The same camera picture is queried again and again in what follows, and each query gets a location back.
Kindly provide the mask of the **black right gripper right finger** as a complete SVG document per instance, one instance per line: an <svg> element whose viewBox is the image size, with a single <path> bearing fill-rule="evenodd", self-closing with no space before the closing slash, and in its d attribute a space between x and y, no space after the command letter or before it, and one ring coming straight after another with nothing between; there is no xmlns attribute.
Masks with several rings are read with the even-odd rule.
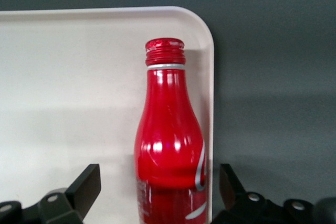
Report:
<svg viewBox="0 0 336 224"><path fill-rule="evenodd" d="M219 191L224 210L212 223L323 223L315 205L308 201L288 199L280 206L246 191L229 164L220 165Z"/></svg>

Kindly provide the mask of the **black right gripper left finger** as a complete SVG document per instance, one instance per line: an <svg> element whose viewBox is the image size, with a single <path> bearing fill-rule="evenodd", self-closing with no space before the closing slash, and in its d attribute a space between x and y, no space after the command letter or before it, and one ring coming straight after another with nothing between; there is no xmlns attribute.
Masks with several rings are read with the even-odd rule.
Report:
<svg viewBox="0 0 336 224"><path fill-rule="evenodd" d="M64 190L55 190L34 205L1 203L1 223L83 223L101 192L100 165L90 164Z"/></svg>

